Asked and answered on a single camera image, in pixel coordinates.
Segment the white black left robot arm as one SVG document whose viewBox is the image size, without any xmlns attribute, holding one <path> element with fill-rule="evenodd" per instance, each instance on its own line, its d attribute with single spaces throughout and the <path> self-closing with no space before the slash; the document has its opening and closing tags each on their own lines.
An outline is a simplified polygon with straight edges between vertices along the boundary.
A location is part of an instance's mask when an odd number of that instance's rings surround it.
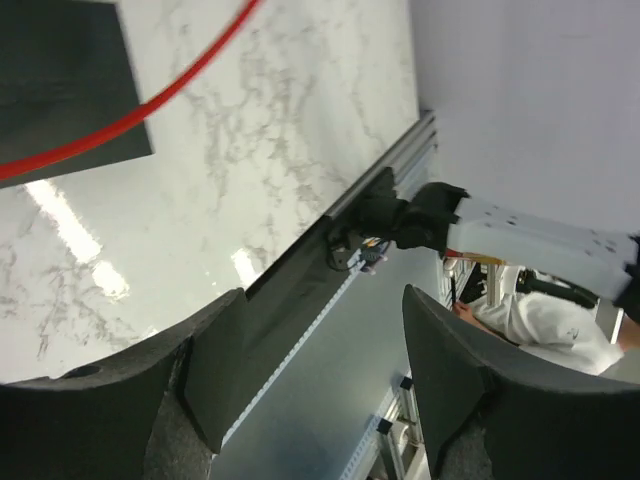
<svg viewBox="0 0 640 480">
<path fill-rule="evenodd" d="M 336 251 L 378 237 L 439 255 L 480 254 L 558 276 L 639 315 L 639 240 L 513 212 L 442 182 L 411 200 L 359 193 L 265 278 L 154 337 L 1 390 L 5 479 L 205 479 L 267 377 L 347 270 Z M 459 319 L 416 286 L 404 338 L 438 479 L 635 479 L 636 385 L 572 371 Z"/>
</svg>

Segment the black network switch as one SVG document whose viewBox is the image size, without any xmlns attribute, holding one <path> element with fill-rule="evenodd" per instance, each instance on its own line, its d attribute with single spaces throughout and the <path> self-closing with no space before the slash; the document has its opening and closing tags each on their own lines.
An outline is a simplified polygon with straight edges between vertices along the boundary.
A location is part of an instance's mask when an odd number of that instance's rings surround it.
<svg viewBox="0 0 640 480">
<path fill-rule="evenodd" d="M 114 3 L 2 2 L 2 163 L 90 135 L 140 103 Z"/>
</svg>

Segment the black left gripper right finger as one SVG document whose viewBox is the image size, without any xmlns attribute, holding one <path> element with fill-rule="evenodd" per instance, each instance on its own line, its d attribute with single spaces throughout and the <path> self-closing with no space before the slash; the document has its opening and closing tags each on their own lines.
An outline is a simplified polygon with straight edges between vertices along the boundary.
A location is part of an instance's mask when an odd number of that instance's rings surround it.
<svg viewBox="0 0 640 480">
<path fill-rule="evenodd" d="M 413 285 L 402 313 L 432 478 L 638 478 L 638 385 L 539 359 Z"/>
</svg>

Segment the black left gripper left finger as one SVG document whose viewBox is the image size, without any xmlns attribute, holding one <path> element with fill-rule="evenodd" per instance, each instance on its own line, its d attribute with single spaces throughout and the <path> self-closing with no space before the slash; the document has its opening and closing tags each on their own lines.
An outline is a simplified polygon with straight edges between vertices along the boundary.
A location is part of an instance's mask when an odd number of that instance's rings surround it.
<svg viewBox="0 0 640 480">
<path fill-rule="evenodd" d="M 61 378 L 2 386 L 2 478 L 208 478 L 242 409 L 232 379 L 246 307 L 231 290 Z"/>
</svg>

